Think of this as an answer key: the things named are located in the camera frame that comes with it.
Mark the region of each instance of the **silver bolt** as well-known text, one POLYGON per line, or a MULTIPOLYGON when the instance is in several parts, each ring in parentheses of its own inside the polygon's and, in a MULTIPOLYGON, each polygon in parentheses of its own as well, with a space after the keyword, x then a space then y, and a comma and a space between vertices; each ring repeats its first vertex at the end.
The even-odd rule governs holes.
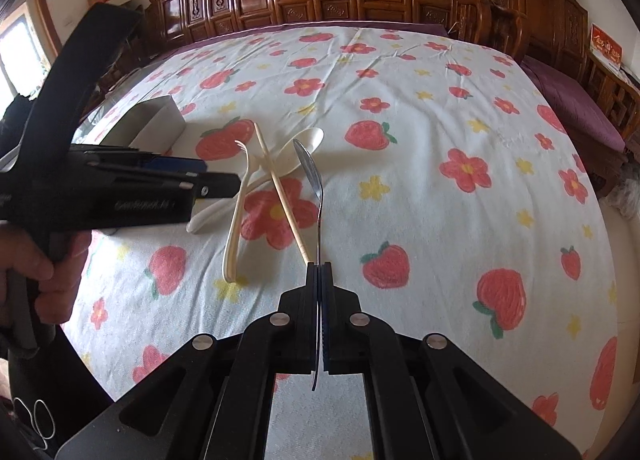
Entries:
POLYGON ((351 324, 354 326, 366 326, 369 324, 369 316, 367 314, 357 312, 355 314, 351 314, 349 321, 351 321, 351 324))
POLYGON ((193 341, 191 341, 191 345, 193 345, 196 350, 207 350, 213 346, 213 339, 210 335, 196 335, 193 341))
POLYGON ((442 350, 447 346, 447 338, 440 334, 431 334, 427 337, 427 345, 434 350, 442 350))
POLYGON ((289 314, 285 314, 284 312, 276 312, 275 314, 271 314, 269 318, 269 322, 274 326, 286 326, 291 321, 289 314))

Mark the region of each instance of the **floral tablecloth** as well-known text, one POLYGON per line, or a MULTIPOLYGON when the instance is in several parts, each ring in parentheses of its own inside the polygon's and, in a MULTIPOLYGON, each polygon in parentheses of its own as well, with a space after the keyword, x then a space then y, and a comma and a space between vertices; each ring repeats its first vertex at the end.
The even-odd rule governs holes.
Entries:
MULTIPOLYGON (((580 451, 598 430, 616 357, 612 259, 575 148, 508 57, 375 28, 247 33, 169 58, 90 134, 170 94, 177 156, 244 173, 235 140, 277 150, 325 130, 323 253, 335 282, 397 332, 452 339, 580 451)), ((310 248, 317 207, 284 188, 310 248)), ((244 205, 236 283, 222 278, 233 201, 184 225, 94 233, 65 326, 114 397, 198 332, 223 338, 276 309, 305 269, 272 185, 244 205)), ((362 380, 278 375, 267 458, 370 458, 362 380)))

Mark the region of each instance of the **purple cushion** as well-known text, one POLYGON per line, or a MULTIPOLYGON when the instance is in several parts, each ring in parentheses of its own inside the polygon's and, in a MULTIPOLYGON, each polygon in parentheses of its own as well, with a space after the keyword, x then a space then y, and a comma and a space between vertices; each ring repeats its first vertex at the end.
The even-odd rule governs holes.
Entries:
POLYGON ((618 130, 578 81, 528 55, 524 56, 520 66, 540 90, 560 122, 591 135, 612 150, 624 151, 625 141, 618 130))

